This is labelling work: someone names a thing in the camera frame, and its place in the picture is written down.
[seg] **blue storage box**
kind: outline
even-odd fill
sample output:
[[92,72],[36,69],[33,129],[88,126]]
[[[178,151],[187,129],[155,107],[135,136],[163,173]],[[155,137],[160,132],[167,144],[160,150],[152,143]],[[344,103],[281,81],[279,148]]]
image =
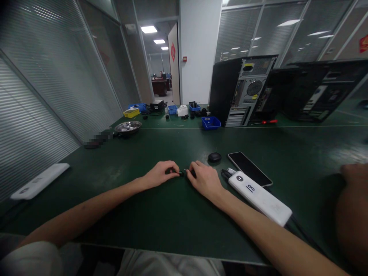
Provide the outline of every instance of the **blue storage box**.
[[176,105],[169,105],[168,106],[168,110],[169,110],[169,114],[170,115],[175,115],[176,114],[176,110],[177,110],[177,106]]
[[128,105],[128,109],[130,109],[131,107],[134,107],[134,108],[139,108],[139,111],[140,112],[145,112],[147,111],[146,109],[146,104],[145,103],[136,103],[134,105]]
[[198,107],[192,107],[191,105],[189,105],[190,112],[200,111],[202,109],[199,104],[197,104],[197,106]]
[[203,117],[202,125],[204,130],[218,129],[221,126],[221,122],[216,117]]

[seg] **screwdriver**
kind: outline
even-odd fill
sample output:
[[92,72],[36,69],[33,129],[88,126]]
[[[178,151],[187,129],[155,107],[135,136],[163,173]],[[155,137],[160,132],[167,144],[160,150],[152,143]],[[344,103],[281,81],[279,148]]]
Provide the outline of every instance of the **screwdriver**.
[[254,124],[251,124],[251,125],[258,125],[258,124],[265,125],[265,124],[269,124],[269,123],[277,123],[277,120],[262,121],[261,123],[254,123]]

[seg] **black phone screen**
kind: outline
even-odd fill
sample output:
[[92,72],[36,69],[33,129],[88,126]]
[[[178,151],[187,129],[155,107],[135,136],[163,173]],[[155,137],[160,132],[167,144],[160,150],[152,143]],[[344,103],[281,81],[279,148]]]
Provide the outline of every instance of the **black phone screen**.
[[239,170],[249,176],[258,185],[263,187],[272,184],[271,179],[258,169],[242,152],[230,153],[228,157]]

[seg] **ceiling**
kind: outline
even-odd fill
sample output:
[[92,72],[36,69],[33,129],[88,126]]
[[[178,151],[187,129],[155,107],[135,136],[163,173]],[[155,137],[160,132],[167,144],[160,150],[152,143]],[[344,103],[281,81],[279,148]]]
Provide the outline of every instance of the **ceiling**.
[[[168,53],[168,50],[162,50],[161,47],[169,46],[168,45],[168,35],[171,29],[174,27],[176,20],[157,22],[152,24],[157,33],[142,33],[143,41],[145,43],[146,54],[156,54],[156,53]],[[164,44],[156,44],[153,41],[157,39],[163,39],[165,41]]]

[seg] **forearm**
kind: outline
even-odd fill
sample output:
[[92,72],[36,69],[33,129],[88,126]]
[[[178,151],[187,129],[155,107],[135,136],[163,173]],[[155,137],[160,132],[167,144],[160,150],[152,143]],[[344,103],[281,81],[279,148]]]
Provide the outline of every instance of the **forearm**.
[[254,241],[282,275],[347,275],[325,256],[226,191],[213,203]]
[[36,241],[48,241],[60,247],[79,236],[116,206],[144,189],[141,178],[137,178],[97,195],[38,227],[18,245],[18,248]]

